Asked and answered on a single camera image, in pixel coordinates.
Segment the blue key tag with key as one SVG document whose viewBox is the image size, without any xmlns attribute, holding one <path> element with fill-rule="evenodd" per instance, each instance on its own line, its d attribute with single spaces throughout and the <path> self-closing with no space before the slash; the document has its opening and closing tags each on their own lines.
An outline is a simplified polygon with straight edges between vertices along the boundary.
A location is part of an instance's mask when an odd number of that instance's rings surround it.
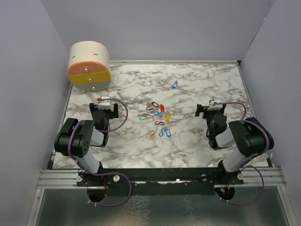
<svg viewBox="0 0 301 226">
<path fill-rule="evenodd" d="M 165 133 L 168 138 L 170 138 L 172 136 L 171 131 L 168 128 L 165 128 Z"/>
</svg>

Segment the orange carabiner front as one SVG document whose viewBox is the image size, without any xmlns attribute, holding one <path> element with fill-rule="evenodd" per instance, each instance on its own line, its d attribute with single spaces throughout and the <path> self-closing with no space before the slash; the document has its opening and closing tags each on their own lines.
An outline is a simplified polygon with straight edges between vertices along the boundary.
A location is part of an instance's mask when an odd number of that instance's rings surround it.
<svg viewBox="0 0 301 226">
<path fill-rule="evenodd" d="M 150 139 L 154 139 L 155 138 L 155 133 L 156 133 L 155 130 L 151 130 L 150 131 Z"/>
</svg>

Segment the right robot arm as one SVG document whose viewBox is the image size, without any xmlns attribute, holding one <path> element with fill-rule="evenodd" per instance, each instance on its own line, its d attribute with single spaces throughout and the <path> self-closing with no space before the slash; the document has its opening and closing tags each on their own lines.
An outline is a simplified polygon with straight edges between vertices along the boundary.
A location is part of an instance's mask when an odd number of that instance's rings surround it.
<svg viewBox="0 0 301 226">
<path fill-rule="evenodd" d="M 209 106 L 197 105 L 195 116 L 201 113 L 206 120 L 209 145 L 214 150 L 221 150 L 232 145 L 237 146 L 227 158 L 220 161 L 216 179 L 221 184 L 227 184 L 233 179 L 233 172 L 239 171 L 250 160 L 263 155 L 274 147 L 272 135 L 254 117 L 244 118 L 227 123 L 224 115 L 226 103 L 213 102 Z"/>
</svg>

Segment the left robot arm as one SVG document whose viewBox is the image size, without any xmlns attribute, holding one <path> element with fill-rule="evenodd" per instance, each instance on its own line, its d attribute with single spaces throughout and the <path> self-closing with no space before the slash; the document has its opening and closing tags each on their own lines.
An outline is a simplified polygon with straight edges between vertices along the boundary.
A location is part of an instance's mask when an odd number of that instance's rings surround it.
<svg viewBox="0 0 301 226">
<path fill-rule="evenodd" d="M 54 150 L 70 157 L 85 171 L 88 181 L 98 186 L 103 182 L 103 166 L 89 151 L 90 146 L 105 147 L 111 129 L 110 120 L 119 117 L 118 104 L 89 104 L 92 120 L 80 122 L 67 118 L 54 141 Z"/>
</svg>

